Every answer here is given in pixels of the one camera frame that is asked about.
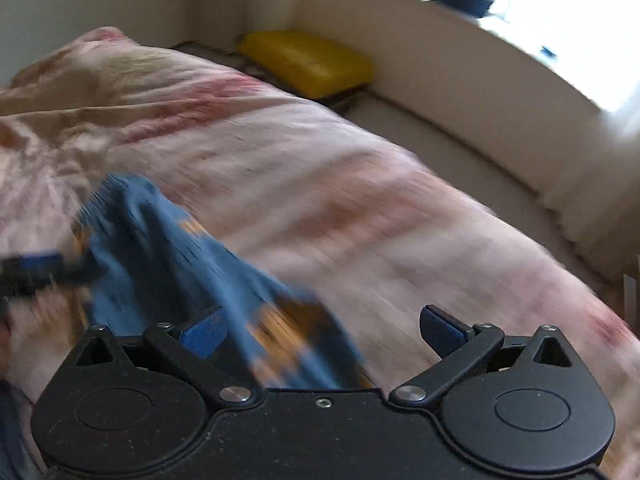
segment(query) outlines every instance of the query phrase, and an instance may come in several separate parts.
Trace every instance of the yellow object on floor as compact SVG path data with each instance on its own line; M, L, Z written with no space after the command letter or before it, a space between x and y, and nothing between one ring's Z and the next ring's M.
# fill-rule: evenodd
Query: yellow object on floor
M238 52L308 99L339 94L373 79L373 64L364 54L306 32L247 34Z

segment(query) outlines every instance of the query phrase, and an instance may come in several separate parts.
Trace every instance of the pink and beige blanket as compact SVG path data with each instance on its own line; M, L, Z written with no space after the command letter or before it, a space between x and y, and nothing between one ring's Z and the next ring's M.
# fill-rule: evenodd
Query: pink and beige blanket
M329 110L101 28L0 91L0 144L0 253L65 246L103 175L141 174L240 257L317 291L386 390L436 362L424 304L513 335L560 326L616 411L604 469L640 478L640 342L544 248ZM21 323L0 350L37 396L70 342L49 351Z

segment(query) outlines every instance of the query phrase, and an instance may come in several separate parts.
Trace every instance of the screw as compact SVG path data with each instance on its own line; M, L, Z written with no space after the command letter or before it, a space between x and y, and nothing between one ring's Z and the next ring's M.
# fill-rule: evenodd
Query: screw
M244 386L228 386L220 390L220 399L226 402L245 402L251 399L251 390Z
M333 405L334 404L332 403L331 399L316 399L316 406L318 408L330 408Z
M400 386L394 390L396 397L405 402L420 402L427 396L420 386L413 386L408 384L407 386Z

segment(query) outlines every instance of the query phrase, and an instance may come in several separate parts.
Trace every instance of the dark blue fabric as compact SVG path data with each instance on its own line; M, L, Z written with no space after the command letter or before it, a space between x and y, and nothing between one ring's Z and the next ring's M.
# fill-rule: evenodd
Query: dark blue fabric
M156 322L180 325L212 308L183 334L200 357L228 333L255 378L288 388L370 386L361 359L321 303L239 260L151 182L111 175L79 216L89 240L91 323L139 335Z

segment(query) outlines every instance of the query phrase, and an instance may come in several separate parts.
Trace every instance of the window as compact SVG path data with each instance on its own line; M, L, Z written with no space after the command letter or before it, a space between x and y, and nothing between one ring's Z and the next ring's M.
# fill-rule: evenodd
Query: window
M640 80L640 0L495 0L478 24L605 110L617 110Z

